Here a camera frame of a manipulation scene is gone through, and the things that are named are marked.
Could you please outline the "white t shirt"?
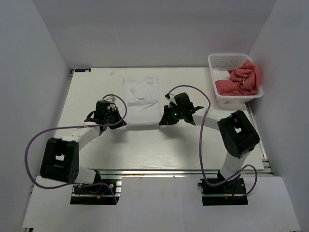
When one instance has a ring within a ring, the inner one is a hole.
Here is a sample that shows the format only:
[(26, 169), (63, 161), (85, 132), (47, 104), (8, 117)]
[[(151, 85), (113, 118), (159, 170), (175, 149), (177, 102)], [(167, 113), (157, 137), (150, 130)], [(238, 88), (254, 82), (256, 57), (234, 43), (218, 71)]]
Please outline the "white t shirt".
[(123, 77), (125, 122), (133, 130), (156, 130), (162, 118), (159, 81), (154, 76)]

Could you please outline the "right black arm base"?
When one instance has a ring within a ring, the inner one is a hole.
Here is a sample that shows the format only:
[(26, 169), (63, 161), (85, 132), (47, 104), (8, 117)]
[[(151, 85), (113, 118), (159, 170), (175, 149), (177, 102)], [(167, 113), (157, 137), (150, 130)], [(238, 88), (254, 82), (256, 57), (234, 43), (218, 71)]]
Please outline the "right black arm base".
[(201, 179), (197, 186), (201, 188), (203, 206), (248, 205), (244, 179), (239, 174), (222, 185), (212, 187)]

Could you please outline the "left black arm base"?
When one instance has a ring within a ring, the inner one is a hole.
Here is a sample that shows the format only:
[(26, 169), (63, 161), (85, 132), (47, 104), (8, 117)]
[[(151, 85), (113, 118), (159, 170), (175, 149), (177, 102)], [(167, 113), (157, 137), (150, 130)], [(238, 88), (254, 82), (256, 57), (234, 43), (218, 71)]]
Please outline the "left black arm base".
[(99, 171), (96, 172), (94, 183), (99, 183), (99, 185), (73, 186), (71, 205), (117, 205), (121, 194), (122, 179), (102, 176)]

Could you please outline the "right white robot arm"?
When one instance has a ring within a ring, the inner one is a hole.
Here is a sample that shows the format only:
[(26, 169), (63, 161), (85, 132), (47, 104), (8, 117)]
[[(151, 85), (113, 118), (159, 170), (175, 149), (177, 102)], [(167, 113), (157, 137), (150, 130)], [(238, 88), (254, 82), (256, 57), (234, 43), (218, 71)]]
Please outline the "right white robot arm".
[[(203, 178), (209, 186), (218, 186), (222, 192), (230, 192), (236, 186), (235, 179), (239, 178), (244, 161), (260, 142), (258, 133), (245, 113), (237, 110), (228, 117), (217, 119), (210, 113), (210, 107), (195, 107), (184, 92), (174, 96), (168, 93), (165, 98), (169, 103), (164, 106), (159, 125), (171, 126), (183, 120), (188, 124), (199, 126), (198, 153)], [(203, 165), (202, 143), (205, 127), (220, 132), (226, 149), (224, 164), (218, 171), (217, 182), (213, 184), (206, 178)]]

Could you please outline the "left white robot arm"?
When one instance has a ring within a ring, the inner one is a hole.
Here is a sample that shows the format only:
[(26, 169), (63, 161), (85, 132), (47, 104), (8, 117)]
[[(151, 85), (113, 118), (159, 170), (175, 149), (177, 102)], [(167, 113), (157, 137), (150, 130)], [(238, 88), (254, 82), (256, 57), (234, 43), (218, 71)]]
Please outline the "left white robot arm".
[(41, 164), (41, 177), (67, 184), (85, 184), (92, 193), (101, 190), (102, 181), (97, 171), (79, 164), (79, 152), (89, 142), (104, 133), (126, 125), (121, 118), (114, 99), (100, 100), (95, 111), (84, 120), (84, 125), (62, 138), (47, 141)]

